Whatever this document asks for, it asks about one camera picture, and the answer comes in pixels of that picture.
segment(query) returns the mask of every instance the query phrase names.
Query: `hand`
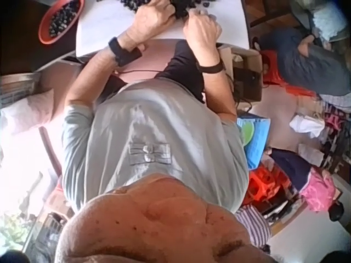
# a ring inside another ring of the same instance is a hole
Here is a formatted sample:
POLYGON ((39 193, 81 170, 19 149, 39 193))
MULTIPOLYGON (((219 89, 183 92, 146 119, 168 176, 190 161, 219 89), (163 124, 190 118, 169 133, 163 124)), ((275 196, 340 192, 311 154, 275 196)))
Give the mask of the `hand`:
POLYGON ((216 42, 222 28, 213 16, 204 10, 190 9, 183 31, 189 47, 201 66, 214 66, 219 63, 216 42))
POLYGON ((133 25, 126 34, 136 45, 141 44, 169 28, 176 20, 175 12, 169 0, 151 0, 138 8, 133 25))

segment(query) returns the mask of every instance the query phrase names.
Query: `watch strap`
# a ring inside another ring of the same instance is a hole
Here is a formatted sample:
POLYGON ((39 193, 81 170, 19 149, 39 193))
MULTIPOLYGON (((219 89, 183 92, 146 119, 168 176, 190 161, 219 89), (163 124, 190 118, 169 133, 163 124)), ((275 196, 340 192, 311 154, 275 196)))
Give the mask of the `watch strap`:
POLYGON ((116 57, 116 62, 119 67, 126 66, 132 61, 140 58, 142 56, 141 51, 138 48, 134 48, 131 52, 123 49, 117 38, 114 37, 109 41, 109 47, 116 57))
POLYGON ((199 63, 197 63, 196 65, 201 73, 207 73, 207 74, 216 74, 225 69, 222 59, 220 59, 217 65, 214 65, 211 67, 202 67, 199 65, 199 63))

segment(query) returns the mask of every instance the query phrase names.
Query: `berries in bowl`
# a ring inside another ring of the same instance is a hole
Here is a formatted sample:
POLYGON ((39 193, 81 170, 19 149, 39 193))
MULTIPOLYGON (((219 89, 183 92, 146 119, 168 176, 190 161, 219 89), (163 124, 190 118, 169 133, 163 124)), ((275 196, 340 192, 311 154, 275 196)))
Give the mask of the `berries in bowl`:
POLYGON ((84 0, 58 0, 45 13, 39 25, 39 39, 52 44, 61 38, 77 21, 83 10, 84 0))

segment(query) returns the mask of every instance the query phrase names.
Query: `elbow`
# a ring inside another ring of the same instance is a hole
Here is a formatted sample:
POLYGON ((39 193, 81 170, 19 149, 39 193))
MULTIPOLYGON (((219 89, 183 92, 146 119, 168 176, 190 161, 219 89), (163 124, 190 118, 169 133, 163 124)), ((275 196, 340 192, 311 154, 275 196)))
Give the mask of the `elbow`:
POLYGON ((237 120, 237 114, 235 113, 218 113, 217 115, 223 121, 236 122, 237 120))

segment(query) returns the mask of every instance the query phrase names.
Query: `red bowl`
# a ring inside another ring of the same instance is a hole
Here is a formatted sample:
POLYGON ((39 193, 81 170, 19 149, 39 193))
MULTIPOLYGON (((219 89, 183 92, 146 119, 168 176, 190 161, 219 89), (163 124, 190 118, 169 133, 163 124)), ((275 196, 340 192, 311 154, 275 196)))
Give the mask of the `red bowl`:
POLYGON ((81 14, 83 7, 84 7, 84 0, 80 0, 81 2, 81 6, 77 12, 77 15, 75 16, 75 18, 73 18, 73 20, 71 21, 71 23, 66 27, 66 29, 59 34, 56 37, 51 37, 49 34, 49 27, 50 27, 50 22, 51 22, 51 17, 62 7, 64 6, 66 3, 70 2, 71 0, 58 0, 53 6, 51 6, 49 8, 49 10, 45 13, 42 21, 40 22, 39 25, 39 39, 40 42, 42 42, 43 44, 49 45, 52 43, 55 43, 57 40, 59 40, 72 26, 73 24, 77 21, 79 15, 81 14))

